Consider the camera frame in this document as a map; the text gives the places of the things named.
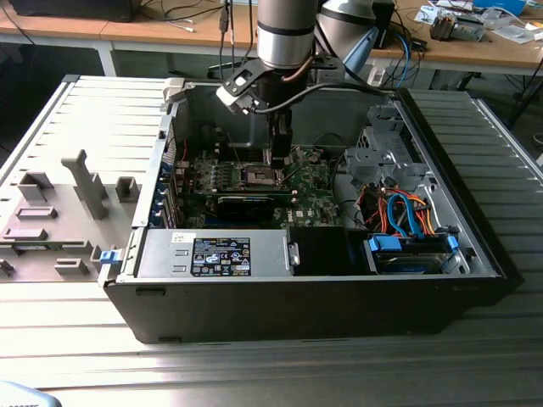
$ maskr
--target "connector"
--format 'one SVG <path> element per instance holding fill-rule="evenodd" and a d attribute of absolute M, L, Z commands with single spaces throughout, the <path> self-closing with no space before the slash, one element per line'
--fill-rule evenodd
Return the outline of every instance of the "connector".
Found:
<path fill-rule="evenodd" d="M 376 235 L 370 239 L 369 244 L 372 252 L 401 251 L 400 239 L 396 236 Z"/>
<path fill-rule="evenodd" d="M 219 30 L 222 34 L 228 31 L 228 25 L 230 23 L 230 18 L 228 15 L 228 6 L 225 3 L 224 7 L 221 10 L 221 17 L 219 18 Z"/>

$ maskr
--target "wire bundle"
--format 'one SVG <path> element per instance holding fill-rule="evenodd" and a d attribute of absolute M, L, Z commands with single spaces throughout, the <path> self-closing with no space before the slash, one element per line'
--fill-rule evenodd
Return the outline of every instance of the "wire bundle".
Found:
<path fill-rule="evenodd" d="M 408 237 L 402 227 L 407 224 L 411 233 L 419 237 L 422 234 L 424 236 L 435 234 L 430 206 L 415 194 L 394 188 L 384 188 L 375 192 L 369 187 L 363 187 L 355 206 L 367 219 L 364 225 L 370 231 Z"/>

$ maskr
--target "blue device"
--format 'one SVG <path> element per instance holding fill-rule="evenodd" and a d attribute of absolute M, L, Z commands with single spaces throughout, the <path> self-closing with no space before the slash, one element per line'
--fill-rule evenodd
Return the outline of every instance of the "blue device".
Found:
<path fill-rule="evenodd" d="M 520 15 L 526 0 L 473 0 L 473 6 L 479 8 L 499 7 L 515 14 Z"/>

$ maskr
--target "side panel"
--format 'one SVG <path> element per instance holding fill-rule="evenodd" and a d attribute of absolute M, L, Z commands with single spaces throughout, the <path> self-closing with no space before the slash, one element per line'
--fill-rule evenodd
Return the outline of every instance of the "side panel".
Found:
<path fill-rule="evenodd" d="M 496 279 L 470 282 L 208 282 L 110 284 L 111 301 L 144 343 L 231 342 L 439 332 Z"/>

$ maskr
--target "motherboard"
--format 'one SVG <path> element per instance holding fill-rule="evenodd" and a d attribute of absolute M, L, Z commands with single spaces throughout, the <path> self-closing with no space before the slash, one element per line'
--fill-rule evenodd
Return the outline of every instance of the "motherboard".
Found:
<path fill-rule="evenodd" d="M 293 148 L 283 170 L 263 164 L 262 150 L 203 151 L 176 179 L 180 227 L 270 229 L 339 226 L 322 150 Z"/>

